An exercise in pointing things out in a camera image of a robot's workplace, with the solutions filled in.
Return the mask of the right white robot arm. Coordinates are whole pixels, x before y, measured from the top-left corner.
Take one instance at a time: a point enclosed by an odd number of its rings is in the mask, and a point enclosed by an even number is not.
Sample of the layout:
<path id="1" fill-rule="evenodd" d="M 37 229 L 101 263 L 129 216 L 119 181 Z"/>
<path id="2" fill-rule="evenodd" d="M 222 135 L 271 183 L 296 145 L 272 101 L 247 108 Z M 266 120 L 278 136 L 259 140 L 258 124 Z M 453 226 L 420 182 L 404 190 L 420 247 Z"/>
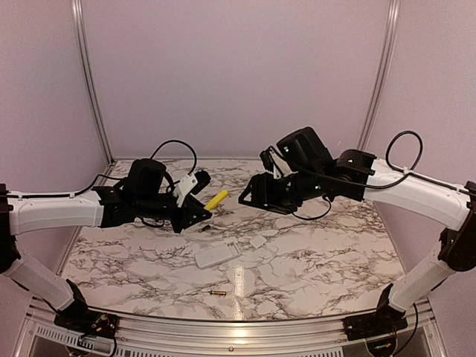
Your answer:
<path id="1" fill-rule="evenodd" d="M 357 149 L 333 158 L 315 130 L 298 129 L 260 154 L 266 171 L 253 176 L 239 203 L 283 215 L 310 199 L 343 196 L 385 203 L 444 225 L 438 243 L 381 294 L 368 326 L 386 332 L 411 305 L 457 272 L 475 268 L 475 183 L 457 185 L 397 167 Z"/>

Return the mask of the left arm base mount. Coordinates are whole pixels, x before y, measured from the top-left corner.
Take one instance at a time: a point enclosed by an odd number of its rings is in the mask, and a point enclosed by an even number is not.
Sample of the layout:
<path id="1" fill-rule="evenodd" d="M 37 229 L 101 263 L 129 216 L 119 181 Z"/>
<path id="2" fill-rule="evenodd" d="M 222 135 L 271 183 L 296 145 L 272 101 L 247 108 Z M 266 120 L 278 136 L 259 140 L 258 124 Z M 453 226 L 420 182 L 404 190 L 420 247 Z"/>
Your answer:
<path id="1" fill-rule="evenodd" d="M 87 311 L 82 315 L 57 315 L 54 324 L 69 330 L 80 332 L 83 337 L 98 336 L 113 339 L 118 328 L 117 315 Z"/>

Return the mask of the yellow handled screwdriver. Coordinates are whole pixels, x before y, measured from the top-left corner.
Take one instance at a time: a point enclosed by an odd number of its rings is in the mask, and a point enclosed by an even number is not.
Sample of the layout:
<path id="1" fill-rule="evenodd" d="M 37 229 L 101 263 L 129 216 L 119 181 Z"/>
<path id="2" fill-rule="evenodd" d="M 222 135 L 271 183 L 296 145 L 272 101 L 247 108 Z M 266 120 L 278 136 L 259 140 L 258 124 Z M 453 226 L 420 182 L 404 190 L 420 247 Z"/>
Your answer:
<path id="1" fill-rule="evenodd" d="M 220 191 L 205 205 L 205 210 L 208 210 L 208 211 L 213 210 L 227 197 L 228 197 L 227 190 Z"/>

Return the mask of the white remote control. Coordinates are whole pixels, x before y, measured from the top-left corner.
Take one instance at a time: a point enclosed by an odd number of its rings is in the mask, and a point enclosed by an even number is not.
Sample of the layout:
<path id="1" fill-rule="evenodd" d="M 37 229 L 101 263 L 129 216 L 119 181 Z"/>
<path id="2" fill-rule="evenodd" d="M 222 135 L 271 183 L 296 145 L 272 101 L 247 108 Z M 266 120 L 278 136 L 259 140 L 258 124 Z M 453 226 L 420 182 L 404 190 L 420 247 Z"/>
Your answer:
<path id="1" fill-rule="evenodd" d="M 195 253 L 196 265 L 200 269 L 210 268 L 235 259 L 241 251 L 235 242 L 224 242 Z"/>

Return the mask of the white battery cover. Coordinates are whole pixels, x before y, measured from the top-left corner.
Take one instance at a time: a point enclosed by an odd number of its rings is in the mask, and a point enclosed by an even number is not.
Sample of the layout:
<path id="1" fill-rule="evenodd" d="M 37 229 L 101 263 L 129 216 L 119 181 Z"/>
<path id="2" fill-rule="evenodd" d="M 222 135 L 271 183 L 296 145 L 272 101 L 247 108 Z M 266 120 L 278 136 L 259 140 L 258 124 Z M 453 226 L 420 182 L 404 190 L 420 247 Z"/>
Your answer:
<path id="1" fill-rule="evenodd" d="M 267 239 L 264 236 L 258 235 L 250 239 L 249 242 L 253 248 L 258 249 L 259 247 L 267 243 Z"/>

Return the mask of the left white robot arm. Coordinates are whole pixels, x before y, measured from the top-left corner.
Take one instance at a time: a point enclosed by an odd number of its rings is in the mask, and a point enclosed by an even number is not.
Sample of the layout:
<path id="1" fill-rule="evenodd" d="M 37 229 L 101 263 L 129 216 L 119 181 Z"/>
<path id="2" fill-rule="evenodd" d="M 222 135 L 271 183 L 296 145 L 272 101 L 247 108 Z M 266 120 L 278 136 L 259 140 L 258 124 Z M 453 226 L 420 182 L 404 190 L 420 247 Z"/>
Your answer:
<path id="1" fill-rule="evenodd" d="M 151 158 L 133 161 L 113 186 L 92 186 L 76 193 L 9 192 L 1 186 L 1 275 L 40 296 L 79 331 L 94 315 L 75 284 L 56 276 L 16 246 L 17 236 L 51 228 L 115 228 L 136 219 L 169 222 L 179 234 L 212 214 L 196 199 L 210 183 L 200 170 L 174 182 L 164 164 Z"/>

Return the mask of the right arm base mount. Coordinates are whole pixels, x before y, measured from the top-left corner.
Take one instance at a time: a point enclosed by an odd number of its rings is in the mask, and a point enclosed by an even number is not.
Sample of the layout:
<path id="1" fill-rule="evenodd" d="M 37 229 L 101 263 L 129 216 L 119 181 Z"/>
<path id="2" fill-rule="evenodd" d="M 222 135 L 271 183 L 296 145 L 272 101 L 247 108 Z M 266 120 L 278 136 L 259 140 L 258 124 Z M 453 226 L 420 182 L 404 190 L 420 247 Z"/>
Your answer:
<path id="1" fill-rule="evenodd" d="M 405 329 L 408 322 L 401 312 L 369 312 L 346 317 L 343 326 L 347 339 L 355 341 Z"/>

